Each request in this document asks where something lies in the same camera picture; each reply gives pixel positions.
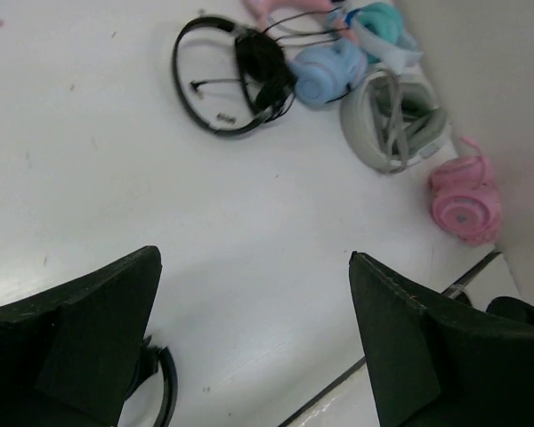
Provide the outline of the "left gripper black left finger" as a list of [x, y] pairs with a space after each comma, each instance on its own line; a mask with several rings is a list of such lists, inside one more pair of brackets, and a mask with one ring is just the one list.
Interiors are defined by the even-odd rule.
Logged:
[[0, 307], [0, 426], [114, 426], [158, 290], [145, 246]]

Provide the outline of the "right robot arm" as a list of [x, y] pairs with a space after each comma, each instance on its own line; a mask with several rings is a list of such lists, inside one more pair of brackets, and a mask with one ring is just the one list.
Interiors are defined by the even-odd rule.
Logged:
[[462, 320], [466, 326], [480, 328], [505, 321], [534, 327], [534, 306], [519, 298], [496, 296], [486, 304], [485, 310], [479, 310], [463, 289], [446, 290], [442, 295], [467, 307], [458, 313], [463, 314]]

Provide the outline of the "black wired headphones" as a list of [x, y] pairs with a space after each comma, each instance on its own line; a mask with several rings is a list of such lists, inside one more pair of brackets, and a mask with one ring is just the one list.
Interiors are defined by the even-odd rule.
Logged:
[[[182, 88], [179, 49], [191, 31], [210, 28], [234, 37], [233, 51], [238, 76], [227, 79], [192, 81], [195, 93], [202, 85], [237, 83], [252, 114], [252, 120], [240, 128], [227, 129], [211, 125], [199, 115]], [[273, 122], [287, 114], [295, 98], [297, 78], [287, 64], [282, 47], [264, 30], [260, 31], [217, 15], [203, 15], [190, 20], [180, 31], [172, 50], [170, 71], [177, 97], [189, 118], [201, 129], [220, 138], [236, 138]]]

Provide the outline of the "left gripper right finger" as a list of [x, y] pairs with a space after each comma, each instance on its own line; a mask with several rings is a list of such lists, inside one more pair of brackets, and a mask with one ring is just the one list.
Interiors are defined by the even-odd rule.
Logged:
[[[514, 322], [472, 328], [467, 309], [411, 280], [384, 293], [419, 319], [431, 366], [417, 396], [395, 402], [392, 385], [372, 390], [383, 426], [534, 426], [534, 327]], [[372, 382], [384, 371], [371, 367]]]

